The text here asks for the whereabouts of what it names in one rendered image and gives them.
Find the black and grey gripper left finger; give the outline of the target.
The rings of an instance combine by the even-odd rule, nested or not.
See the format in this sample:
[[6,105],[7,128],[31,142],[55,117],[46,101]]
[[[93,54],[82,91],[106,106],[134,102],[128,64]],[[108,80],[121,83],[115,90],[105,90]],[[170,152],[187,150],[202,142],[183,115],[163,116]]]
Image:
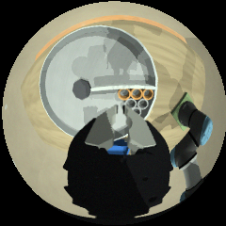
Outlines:
[[69,170],[72,162],[78,157],[88,153],[99,153],[100,148],[106,150],[113,147],[115,112],[118,114],[118,106],[114,105],[106,112],[93,118],[73,138],[63,169]]

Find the bronze bushing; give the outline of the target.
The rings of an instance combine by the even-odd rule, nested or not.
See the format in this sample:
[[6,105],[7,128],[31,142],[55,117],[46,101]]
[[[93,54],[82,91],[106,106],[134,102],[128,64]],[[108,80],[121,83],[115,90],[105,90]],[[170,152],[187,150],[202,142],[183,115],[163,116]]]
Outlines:
[[130,89],[130,92],[131,92],[131,97],[132,97],[133,99],[135,99],[135,100],[140,99],[140,98],[142,97],[142,90],[141,90],[141,89],[139,89],[139,93],[138,93],[138,95],[133,95],[133,96],[132,96],[132,92],[133,92],[133,90],[134,90],[134,89]]
[[130,96],[131,96],[131,92],[130,92],[130,90],[129,89],[127,89],[128,90],[128,94],[127,95],[125,95],[125,96],[122,96],[122,95],[120,95],[120,91],[121,91],[122,89],[119,89],[118,90],[118,95],[119,95],[119,97],[122,99],[122,100],[127,100],[127,99],[129,99],[130,98]]
[[150,100],[150,99],[153,98],[153,91],[151,89],[149,89],[149,94],[146,95],[146,96],[144,95],[144,92],[145,92],[146,89],[141,89],[141,90],[142,90],[142,96],[143,96],[144,99]]

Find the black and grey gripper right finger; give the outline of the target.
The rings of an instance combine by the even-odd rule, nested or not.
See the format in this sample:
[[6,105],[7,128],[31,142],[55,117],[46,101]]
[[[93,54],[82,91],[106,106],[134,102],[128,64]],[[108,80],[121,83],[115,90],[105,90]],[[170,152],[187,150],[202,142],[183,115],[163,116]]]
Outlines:
[[126,124],[129,132],[127,146],[128,149],[130,148],[131,154],[135,154],[137,149],[143,149],[144,153],[162,158],[167,163],[169,171],[172,171],[169,146],[162,135],[149,121],[144,120],[127,105],[122,106],[122,111],[127,116]]

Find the grey metal bushing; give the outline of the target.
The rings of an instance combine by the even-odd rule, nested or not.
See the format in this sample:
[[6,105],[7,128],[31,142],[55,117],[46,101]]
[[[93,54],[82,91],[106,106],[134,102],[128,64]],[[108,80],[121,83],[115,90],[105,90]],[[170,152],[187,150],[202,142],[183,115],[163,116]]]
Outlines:
[[[127,104],[127,103],[126,103],[128,100],[134,100],[134,102],[133,102],[132,104],[130,104],[130,105],[129,105],[129,104]],[[131,109],[133,109],[133,108],[135,108],[135,107],[136,107],[137,102],[136,102],[136,100],[135,100],[135,99],[133,99],[133,98],[130,96],[130,98],[129,98],[129,99],[124,100],[124,104],[125,104],[125,105],[127,105],[127,106],[129,106]]]
[[[142,105],[139,105],[139,102],[142,101],[142,100],[145,100],[144,103]],[[137,106],[140,109],[145,109],[148,106],[148,101],[146,99],[144,99],[143,97],[136,100],[136,101],[137,101]]]
[[136,111],[136,112],[137,112],[137,113],[139,114],[139,116],[140,116],[140,114],[141,114],[141,109],[138,108],[138,106],[136,106],[135,108],[133,108],[133,110],[136,109],[136,108],[137,108],[137,111]]

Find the grey round turntable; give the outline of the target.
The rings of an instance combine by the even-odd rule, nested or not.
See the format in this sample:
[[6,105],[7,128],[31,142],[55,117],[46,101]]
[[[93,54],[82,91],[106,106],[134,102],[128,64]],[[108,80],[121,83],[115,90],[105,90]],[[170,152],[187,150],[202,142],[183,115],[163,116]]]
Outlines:
[[115,141],[128,136],[118,89],[147,89],[145,96],[153,91],[148,107],[141,109],[146,120],[157,79],[153,58],[140,40],[117,27],[94,25],[73,31],[52,48],[40,71],[40,98],[49,118],[71,137],[119,105],[112,126]]

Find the blue crate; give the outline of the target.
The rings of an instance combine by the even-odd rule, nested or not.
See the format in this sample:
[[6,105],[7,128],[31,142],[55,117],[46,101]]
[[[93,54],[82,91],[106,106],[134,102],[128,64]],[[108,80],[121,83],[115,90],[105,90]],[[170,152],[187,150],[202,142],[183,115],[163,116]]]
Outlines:
[[[124,148],[123,148],[124,147]],[[112,148],[108,149],[109,154],[129,154],[130,149],[127,147],[127,138],[114,141]]]

